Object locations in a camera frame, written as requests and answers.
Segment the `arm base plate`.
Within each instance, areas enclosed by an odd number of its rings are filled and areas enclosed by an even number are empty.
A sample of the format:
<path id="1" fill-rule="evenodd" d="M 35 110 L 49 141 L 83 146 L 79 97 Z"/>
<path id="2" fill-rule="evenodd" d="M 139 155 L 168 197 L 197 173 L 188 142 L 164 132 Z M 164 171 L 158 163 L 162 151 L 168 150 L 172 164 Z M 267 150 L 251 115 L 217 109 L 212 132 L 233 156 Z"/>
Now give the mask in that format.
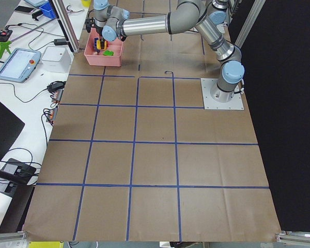
<path id="1" fill-rule="evenodd" d="M 201 78 L 204 109 L 206 110 L 237 110 L 243 111 L 243 101 L 239 86 L 230 93 L 217 89 L 217 79 Z"/>

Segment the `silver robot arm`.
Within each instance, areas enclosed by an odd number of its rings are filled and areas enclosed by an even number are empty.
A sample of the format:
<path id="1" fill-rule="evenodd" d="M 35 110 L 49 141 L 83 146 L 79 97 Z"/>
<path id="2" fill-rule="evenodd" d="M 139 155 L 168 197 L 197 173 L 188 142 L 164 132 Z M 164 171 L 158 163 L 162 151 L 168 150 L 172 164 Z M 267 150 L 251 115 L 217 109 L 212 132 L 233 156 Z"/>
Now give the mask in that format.
<path id="1" fill-rule="evenodd" d="M 226 103 L 233 98 L 245 72 L 240 49 L 217 28 L 225 21 L 227 7 L 227 1 L 178 1 L 176 10 L 167 15 L 131 19 L 123 8 L 108 1 L 94 1 L 94 25 L 106 41 L 144 34 L 180 34 L 195 28 L 221 64 L 220 76 L 210 94 L 215 101 Z"/>

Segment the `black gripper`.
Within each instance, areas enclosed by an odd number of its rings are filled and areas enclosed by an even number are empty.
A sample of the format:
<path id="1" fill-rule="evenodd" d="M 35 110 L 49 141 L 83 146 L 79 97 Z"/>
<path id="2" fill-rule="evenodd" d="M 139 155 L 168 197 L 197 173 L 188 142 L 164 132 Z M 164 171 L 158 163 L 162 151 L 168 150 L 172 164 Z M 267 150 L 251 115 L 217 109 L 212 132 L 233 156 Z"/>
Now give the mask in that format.
<path id="1" fill-rule="evenodd" d="M 102 38 L 103 27 L 95 25 L 95 29 L 96 29 L 96 32 L 97 32 L 99 38 L 100 38 L 100 48 L 106 49 L 106 40 L 104 38 Z"/>

